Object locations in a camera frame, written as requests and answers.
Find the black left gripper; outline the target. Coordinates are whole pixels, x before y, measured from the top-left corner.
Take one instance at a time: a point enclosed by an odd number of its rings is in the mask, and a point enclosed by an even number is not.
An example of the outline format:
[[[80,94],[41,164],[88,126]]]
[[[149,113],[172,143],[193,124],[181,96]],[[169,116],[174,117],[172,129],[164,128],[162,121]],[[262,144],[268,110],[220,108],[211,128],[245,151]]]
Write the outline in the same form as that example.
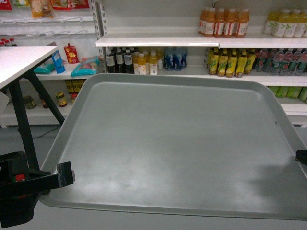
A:
[[[38,171],[36,155],[16,151],[0,157],[0,225],[9,228],[25,224],[34,216],[35,198],[15,188],[26,181],[29,192],[43,192],[71,185],[75,174],[71,162],[59,163],[57,173]]]

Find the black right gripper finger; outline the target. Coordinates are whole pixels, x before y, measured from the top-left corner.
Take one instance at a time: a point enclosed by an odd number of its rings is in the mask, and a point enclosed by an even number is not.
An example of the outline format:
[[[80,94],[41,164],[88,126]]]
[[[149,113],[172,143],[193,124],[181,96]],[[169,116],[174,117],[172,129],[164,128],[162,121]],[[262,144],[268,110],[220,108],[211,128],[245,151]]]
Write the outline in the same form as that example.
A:
[[[307,165],[307,150],[298,150],[295,155],[295,160],[303,165]]]

